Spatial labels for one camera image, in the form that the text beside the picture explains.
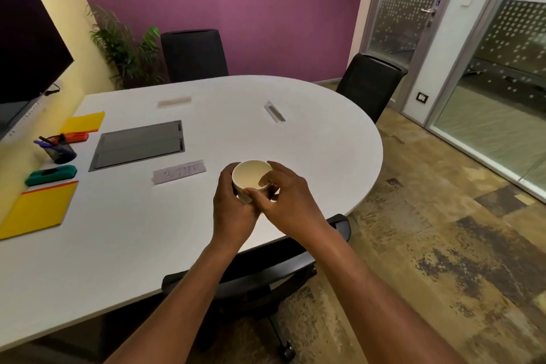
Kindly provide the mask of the person's right hand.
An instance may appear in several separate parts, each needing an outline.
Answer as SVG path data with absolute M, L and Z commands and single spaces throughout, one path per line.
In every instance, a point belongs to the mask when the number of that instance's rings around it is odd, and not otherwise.
M 324 218 L 307 181 L 282 164 L 269 161 L 273 168 L 260 183 L 278 188 L 277 200 L 270 197 L 270 209 L 263 213 L 282 233 L 295 239 L 308 251 L 330 245 L 345 245 L 337 230 Z

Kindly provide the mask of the person's left hand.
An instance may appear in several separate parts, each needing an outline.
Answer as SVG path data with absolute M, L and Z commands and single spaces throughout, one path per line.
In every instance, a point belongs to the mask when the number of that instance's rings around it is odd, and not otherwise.
M 212 241 L 238 253 L 253 232 L 261 211 L 252 203 L 243 204 L 236 196 L 213 199 L 214 232 Z

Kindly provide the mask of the cream paper cup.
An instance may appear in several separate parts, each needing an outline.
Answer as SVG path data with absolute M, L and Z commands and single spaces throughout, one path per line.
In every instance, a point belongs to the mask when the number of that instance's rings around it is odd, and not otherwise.
M 243 204 L 250 204 L 252 199 L 243 192 L 247 188 L 253 188 L 268 195 L 272 184 L 260 185 L 260 181 L 265 174 L 272 170 L 273 168 L 269 163 L 261 160 L 249 160 L 239 163 L 231 175 L 237 198 Z

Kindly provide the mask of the person's right forearm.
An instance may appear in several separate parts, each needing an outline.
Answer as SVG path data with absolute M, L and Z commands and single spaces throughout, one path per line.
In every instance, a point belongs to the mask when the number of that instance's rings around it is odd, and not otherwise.
M 300 240 L 324 271 L 369 364 L 466 364 L 326 222 Z

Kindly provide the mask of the person's left forearm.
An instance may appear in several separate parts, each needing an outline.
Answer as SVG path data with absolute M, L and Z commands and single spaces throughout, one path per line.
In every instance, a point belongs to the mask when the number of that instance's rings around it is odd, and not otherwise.
M 174 290 L 104 364 L 185 364 L 221 277 L 242 244 L 214 237 Z

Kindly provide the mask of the white paper label strip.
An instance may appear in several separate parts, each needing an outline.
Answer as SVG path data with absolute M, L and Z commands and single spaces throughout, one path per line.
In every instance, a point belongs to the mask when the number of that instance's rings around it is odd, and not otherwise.
M 152 182 L 154 185 L 159 185 L 205 172 L 206 167 L 203 160 L 186 162 L 181 165 L 155 170 L 152 174 Z

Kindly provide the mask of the black mesh office chair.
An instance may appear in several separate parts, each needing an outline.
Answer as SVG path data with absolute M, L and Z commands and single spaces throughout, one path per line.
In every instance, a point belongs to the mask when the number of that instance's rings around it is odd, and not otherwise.
M 160 42 L 171 83 L 229 76 L 217 29 L 164 32 Z
M 336 92 L 358 105 L 377 123 L 408 70 L 372 55 L 357 53 Z

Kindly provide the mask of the small yellow notepad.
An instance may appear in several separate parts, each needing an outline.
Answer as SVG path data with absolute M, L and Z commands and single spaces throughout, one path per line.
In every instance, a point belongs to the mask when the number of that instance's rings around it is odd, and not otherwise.
M 106 113 L 98 112 L 66 119 L 59 130 L 63 133 L 93 133 L 99 131 Z

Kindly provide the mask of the green potted plant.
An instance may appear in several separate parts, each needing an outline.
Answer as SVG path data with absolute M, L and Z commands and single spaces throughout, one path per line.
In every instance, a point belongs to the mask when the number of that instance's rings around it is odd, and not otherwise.
M 88 5 L 86 14 L 96 21 L 90 31 L 91 41 L 106 63 L 116 70 L 111 77 L 116 88 L 134 89 L 166 82 L 160 31 L 156 26 L 149 27 L 136 39 L 131 28 L 112 11 Z

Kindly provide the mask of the black mesh pen holder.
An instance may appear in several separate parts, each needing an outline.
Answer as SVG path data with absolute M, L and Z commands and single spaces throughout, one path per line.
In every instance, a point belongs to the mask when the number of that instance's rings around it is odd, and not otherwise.
M 53 163 L 57 165 L 63 165 L 76 159 L 77 153 L 73 150 L 70 144 L 58 144 L 58 136 L 48 138 L 49 140 L 57 144 L 56 147 L 44 150 Z

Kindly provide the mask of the large yellow notepad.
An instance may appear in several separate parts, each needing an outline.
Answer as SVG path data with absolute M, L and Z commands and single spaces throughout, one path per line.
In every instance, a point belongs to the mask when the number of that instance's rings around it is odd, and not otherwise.
M 78 181 L 26 191 L 0 225 L 0 241 L 62 224 Z

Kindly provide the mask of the frosted glass partition panel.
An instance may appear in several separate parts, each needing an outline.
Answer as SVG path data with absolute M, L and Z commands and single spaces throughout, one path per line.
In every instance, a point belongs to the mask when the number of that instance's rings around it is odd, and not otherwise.
M 546 0 L 488 0 L 427 128 L 546 203 Z

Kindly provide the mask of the glass door with grey frame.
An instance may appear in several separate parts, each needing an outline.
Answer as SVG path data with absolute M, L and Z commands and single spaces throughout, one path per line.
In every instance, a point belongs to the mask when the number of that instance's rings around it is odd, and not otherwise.
M 407 68 L 388 105 L 402 112 L 448 0 L 370 0 L 360 53 Z M 437 9 L 431 17 L 420 9 Z

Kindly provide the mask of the black wall television screen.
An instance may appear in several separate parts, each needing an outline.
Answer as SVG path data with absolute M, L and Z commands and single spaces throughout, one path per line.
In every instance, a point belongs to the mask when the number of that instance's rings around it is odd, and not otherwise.
M 0 140 L 72 63 L 41 0 L 0 0 Z

